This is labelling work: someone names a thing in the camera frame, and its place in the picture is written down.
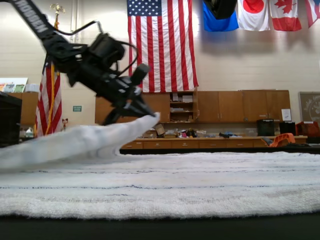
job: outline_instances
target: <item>flagpole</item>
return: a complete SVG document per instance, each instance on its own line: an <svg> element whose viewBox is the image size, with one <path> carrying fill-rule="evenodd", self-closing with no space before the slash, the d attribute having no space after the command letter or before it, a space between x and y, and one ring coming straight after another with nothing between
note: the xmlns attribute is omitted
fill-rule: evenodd
<svg viewBox="0 0 320 240"><path fill-rule="evenodd" d="M59 15L60 13L65 13L66 10L64 9L63 6L60 6L59 4L51 4L50 9L55 10L55 22L54 22L54 28L58 29L59 25ZM53 128L51 127L51 123L53 121L53 110L54 110L54 105L55 105L55 66L51 62L51 106L49 110L49 116L48 116L48 125L45 131L45 135L52 134L53 133Z"/></svg>

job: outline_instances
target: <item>exit sign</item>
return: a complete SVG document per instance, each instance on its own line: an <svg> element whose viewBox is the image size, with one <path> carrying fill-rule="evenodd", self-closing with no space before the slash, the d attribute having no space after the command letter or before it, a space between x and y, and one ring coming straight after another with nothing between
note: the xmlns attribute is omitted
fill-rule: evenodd
<svg viewBox="0 0 320 240"><path fill-rule="evenodd" d="M73 111L74 112L81 112L82 111L82 106L73 106Z"/></svg>

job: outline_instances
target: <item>blue flag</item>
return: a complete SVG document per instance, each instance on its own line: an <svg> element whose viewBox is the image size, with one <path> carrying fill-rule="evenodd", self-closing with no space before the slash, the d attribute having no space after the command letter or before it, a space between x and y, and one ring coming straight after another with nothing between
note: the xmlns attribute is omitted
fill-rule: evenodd
<svg viewBox="0 0 320 240"><path fill-rule="evenodd" d="M217 20L202 1L204 30L208 32L228 32L239 28L236 11L231 17Z"/></svg>

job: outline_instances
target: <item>wall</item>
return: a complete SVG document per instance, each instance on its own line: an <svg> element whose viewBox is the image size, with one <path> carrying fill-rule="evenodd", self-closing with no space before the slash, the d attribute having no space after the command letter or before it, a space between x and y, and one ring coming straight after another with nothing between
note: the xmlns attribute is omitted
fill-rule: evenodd
<svg viewBox="0 0 320 240"><path fill-rule="evenodd" d="M49 0L34 0L54 22ZM61 0L66 14L59 17L59 28L71 30L72 0ZM100 20L111 36L128 41L125 0L80 0L78 27ZM7 3L0 3L0 77L28 77L29 83L40 83L45 53L37 38ZM320 21L308 29L304 1L299 1L302 30L298 32L205 32L202 28L202 1L193 0L193 32L200 91L243 89L289 90L292 117L300 121L298 92L320 91L319 54ZM81 43L90 44L98 34L91 26L79 35ZM128 56L120 63L124 68ZM80 83L68 86L62 76L63 117L71 125L94 124L94 92ZM82 105L82 112L72 112Z"/></svg>

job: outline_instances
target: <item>flag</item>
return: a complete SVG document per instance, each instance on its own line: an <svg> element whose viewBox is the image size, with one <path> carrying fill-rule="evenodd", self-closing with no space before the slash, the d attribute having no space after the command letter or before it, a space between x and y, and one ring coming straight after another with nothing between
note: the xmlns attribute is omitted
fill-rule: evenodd
<svg viewBox="0 0 320 240"><path fill-rule="evenodd" d="M60 132L63 128L60 82L60 73L56 71L54 64L46 56L35 112L37 137Z"/></svg>
<svg viewBox="0 0 320 240"><path fill-rule="evenodd" d="M320 19L320 0L305 0L309 28Z"/></svg>
<svg viewBox="0 0 320 240"><path fill-rule="evenodd" d="M202 6L204 30L208 32L227 32L239 28L236 12L229 18L217 20L204 2L202 2Z"/></svg>
<svg viewBox="0 0 320 240"><path fill-rule="evenodd" d="M238 15L240 29L270 30L267 0L238 0Z"/></svg>
<svg viewBox="0 0 320 240"><path fill-rule="evenodd" d="M298 18L298 0L270 0L269 3L275 30L298 31L302 29Z"/></svg>
<svg viewBox="0 0 320 240"><path fill-rule="evenodd" d="M192 30L192 0L127 0L129 42L137 65L150 66L143 92L177 92L198 86ZM135 58L130 48L129 61Z"/></svg>

